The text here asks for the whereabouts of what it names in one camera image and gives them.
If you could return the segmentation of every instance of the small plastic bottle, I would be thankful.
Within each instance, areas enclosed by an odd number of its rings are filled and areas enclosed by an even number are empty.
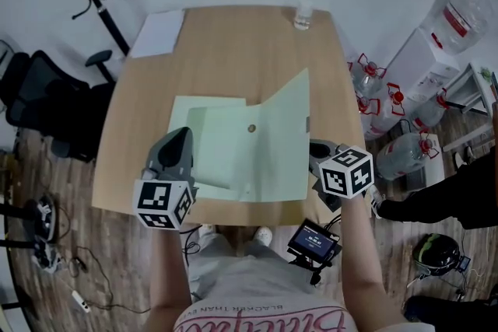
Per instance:
[[[380,99],[381,111],[377,116],[372,117],[370,128],[365,132],[365,140],[375,140],[382,137],[405,116],[402,104],[404,99],[399,86],[388,83],[388,92]]]
[[[368,61],[364,53],[357,61],[349,63],[349,71],[357,96],[370,98],[382,88],[382,78],[386,69]]]
[[[419,133],[407,133],[383,147],[377,155],[377,172],[385,180],[394,180],[425,166],[439,152],[433,142]]]
[[[310,28],[313,6],[309,2],[300,2],[294,16],[294,28],[307,30]]]
[[[444,115],[444,111],[448,109],[446,104],[446,89],[435,98],[427,101],[417,108],[410,115],[410,122],[415,131],[427,130],[436,126]]]
[[[356,101],[358,102],[359,118],[363,128],[363,135],[365,135],[365,132],[370,129],[372,116],[379,114],[380,101],[379,99],[367,99],[366,97],[360,97],[358,95],[356,95]]]

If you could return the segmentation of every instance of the person's arm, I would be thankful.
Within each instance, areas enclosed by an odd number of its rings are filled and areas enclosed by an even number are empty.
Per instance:
[[[360,332],[407,322],[382,283],[370,219],[363,197],[342,200],[342,291]]]
[[[150,315],[145,332],[170,332],[191,305],[178,231],[153,231],[150,259]]]
[[[498,139],[498,103],[493,104],[493,131],[495,134],[495,201],[498,206],[498,151],[496,150],[496,140]]]

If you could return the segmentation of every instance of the light green paper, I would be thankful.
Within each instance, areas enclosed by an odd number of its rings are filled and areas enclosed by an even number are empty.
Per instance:
[[[263,104],[190,108],[196,182],[217,199],[296,201],[307,197],[310,84],[305,69]],[[249,132],[250,125],[256,130]],[[213,197],[216,190],[210,192]]]
[[[170,125],[168,133],[188,126],[188,111],[199,107],[245,107],[246,99],[233,97],[205,97],[205,96],[176,96],[174,99],[173,109],[170,116]],[[197,159],[199,140],[194,136],[194,159]],[[233,200],[237,197],[236,193],[227,187],[216,187],[208,184],[195,182],[198,188],[197,197],[207,197],[216,199]]]

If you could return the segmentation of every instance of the cable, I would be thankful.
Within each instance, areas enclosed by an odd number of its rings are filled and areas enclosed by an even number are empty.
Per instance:
[[[477,275],[477,278],[481,278],[485,273],[479,274],[475,268],[471,268],[470,272],[475,272],[475,275]]]
[[[194,227],[193,229],[188,229],[187,231],[180,231],[181,235],[188,234],[187,239],[185,240],[184,249],[182,249],[182,252],[185,255],[185,263],[187,264],[187,267],[190,265],[188,263],[188,255],[189,254],[196,254],[196,253],[199,253],[201,251],[201,246],[198,243],[196,243],[196,242],[189,243],[188,242],[190,240],[190,238],[192,237],[192,235],[194,234],[194,232],[196,232],[200,228],[201,228],[201,226],[198,225],[197,227]]]
[[[451,282],[446,281],[446,280],[445,280],[443,277],[441,277],[441,276],[440,276],[440,277],[437,277],[437,278],[438,278],[438,279],[440,279],[442,282],[444,282],[444,283],[446,283],[446,284],[448,284],[448,285],[452,286],[453,288],[456,288],[456,289],[461,289],[461,285],[460,285],[460,286],[458,286],[458,285],[452,284]]]
[[[99,270],[100,270],[100,273],[102,274],[103,279],[105,279],[105,281],[106,281],[107,290],[109,292],[109,297],[110,297],[108,303],[105,304],[105,305],[101,305],[99,303],[95,303],[95,302],[91,302],[89,300],[85,300],[88,303],[89,306],[96,307],[97,309],[106,310],[106,311],[110,311],[110,310],[112,310],[115,307],[119,307],[119,308],[122,308],[122,309],[126,309],[127,311],[131,311],[132,313],[135,313],[135,314],[144,314],[144,313],[147,313],[148,311],[150,311],[150,308],[148,308],[146,310],[135,310],[135,309],[130,309],[129,307],[124,306],[122,304],[114,304],[113,303],[113,301],[114,301],[114,293],[112,292],[112,289],[110,288],[110,280],[106,276],[106,274],[103,272],[102,264],[99,262],[99,259],[97,259],[96,256],[95,256],[95,254],[93,254],[92,250],[90,248],[87,248],[86,246],[76,246],[76,250],[78,250],[78,249],[86,250],[90,254],[90,256],[93,258],[93,260],[97,263],[97,265],[99,267]]]
[[[324,227],[324,229],[329,231],[335,223],[340,221],[341,221],[341,215],[337,215]]]
[[[69,217],[68,212],[61,205],[59,205],[58,208],[59,208],[59,210],[64,212],[65,217],[68,219],[68,229],[65,230],[64,234],[62,234],[61,236],[58,237],[58,240],[60,241],[62,238],[67,236],[69,234],[69,232],[71,231],[71,218]]]

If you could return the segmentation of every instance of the office chair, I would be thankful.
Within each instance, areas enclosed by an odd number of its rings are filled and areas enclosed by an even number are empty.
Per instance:
[[[54,138],[52,152],[84,162],[95,159],[115,82],[103,63],[111,51],[90,57],[107,83],[92,88],[63,72],[43,51],[16,53],[0,81],[7,122]]]

